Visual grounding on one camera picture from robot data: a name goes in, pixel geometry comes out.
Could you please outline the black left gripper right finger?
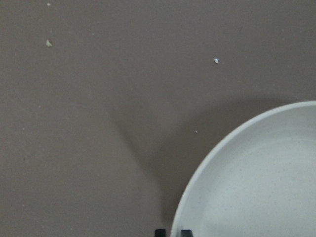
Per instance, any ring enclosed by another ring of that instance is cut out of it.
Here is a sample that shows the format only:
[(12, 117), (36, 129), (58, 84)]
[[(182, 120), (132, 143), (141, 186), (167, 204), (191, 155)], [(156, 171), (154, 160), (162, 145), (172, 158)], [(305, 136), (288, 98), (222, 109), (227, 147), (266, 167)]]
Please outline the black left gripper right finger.
[(192, 230), (181, 230), (180, 237), (193, 237)]

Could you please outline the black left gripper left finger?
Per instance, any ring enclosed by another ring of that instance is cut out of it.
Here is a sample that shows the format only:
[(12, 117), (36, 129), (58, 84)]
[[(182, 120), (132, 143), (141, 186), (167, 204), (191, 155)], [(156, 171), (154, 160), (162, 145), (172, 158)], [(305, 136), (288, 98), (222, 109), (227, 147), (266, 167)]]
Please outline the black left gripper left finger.
[(166, 229), (155, 229), (155, 237), (166, 237)]

